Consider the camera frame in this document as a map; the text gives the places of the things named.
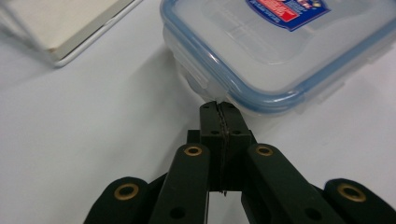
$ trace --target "label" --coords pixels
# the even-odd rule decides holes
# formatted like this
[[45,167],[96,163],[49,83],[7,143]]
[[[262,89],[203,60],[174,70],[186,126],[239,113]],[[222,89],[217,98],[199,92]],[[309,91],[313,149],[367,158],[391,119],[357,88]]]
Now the label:
[[330,10],[321,0],[247,0],[269,22],[294,31]]

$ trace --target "red logo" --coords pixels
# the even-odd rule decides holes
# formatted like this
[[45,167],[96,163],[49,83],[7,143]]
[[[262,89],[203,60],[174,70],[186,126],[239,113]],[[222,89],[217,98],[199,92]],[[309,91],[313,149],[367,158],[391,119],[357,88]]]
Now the red logo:
[[298,17],[298,13],[286,6],[279,0],[257,0],[263,6],[271,10],[282,21],[292,21]]

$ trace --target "clear plastic container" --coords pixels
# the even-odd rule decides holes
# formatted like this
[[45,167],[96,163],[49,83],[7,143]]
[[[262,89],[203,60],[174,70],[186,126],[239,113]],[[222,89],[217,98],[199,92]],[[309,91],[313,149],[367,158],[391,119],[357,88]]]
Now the clear plastic container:
[[191,87],[255,114],[320,94],[396,36],[394,0],[163,0],[161,13]]

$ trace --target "container lid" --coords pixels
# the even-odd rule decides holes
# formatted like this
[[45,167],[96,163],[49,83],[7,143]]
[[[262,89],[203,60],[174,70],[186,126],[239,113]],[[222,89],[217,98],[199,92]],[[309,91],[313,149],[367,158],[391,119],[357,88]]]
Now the container lid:
[[394,0],[162,4],[165,26],[210,76],[238,104],[263,113],[298,104],[340,67],[394,34],[395,12]]

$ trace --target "blue and red label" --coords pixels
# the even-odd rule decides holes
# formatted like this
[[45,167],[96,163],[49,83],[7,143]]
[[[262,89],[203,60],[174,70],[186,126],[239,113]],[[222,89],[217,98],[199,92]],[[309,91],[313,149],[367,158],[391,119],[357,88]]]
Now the blue and red label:
[[320,0],[247,0],[269,22],[294,31],[330,10]]

